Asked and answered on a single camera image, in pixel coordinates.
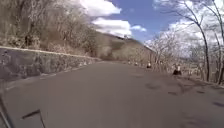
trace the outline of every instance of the asphalt road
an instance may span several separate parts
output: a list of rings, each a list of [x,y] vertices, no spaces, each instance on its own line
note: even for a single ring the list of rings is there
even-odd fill
[[[13,85],[16,128],[43,128],[40,116],[46,128],[224,128],[224,90],[144,68],[103,62]]]

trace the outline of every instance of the cloud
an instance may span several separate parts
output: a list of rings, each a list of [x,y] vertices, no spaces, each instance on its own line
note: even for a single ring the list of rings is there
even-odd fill
[[[99,26],[97,31],[102,33],[108,33],[120,37],[124,37],[124,35],[132,35],[131,25],[128,21],[97,18],[92,23]]]
[[[120,14],[122,10],[108,0],[79,0],[79,3],[84,8],[85,13],[93,17]]]
[[[138,30],[138,31],[141,31],[141,32],[146,32],[147,29],[146,28],[143,28],[142,26],[140,25],[135,25],[133,27],[131,27],[132,30]]]

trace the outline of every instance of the road surface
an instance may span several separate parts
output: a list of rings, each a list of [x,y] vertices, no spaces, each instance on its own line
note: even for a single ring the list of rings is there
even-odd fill
[[[224,90],[204,85],[102,62],[16,82],[3,99],[16,128],[224,128]]]

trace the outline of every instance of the stone wall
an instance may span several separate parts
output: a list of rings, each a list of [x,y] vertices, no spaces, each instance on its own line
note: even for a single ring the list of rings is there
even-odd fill
[[[100,61],[96,58],[0,47],[0,84],[52,74]]]

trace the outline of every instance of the hillside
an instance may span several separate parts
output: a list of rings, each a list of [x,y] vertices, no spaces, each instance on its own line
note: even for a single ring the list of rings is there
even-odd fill
[[[0,46],[34,49],[104,60],[152,60],[153,52],[135,39],[95,31],[77,7],[56,1],[0,1]]]

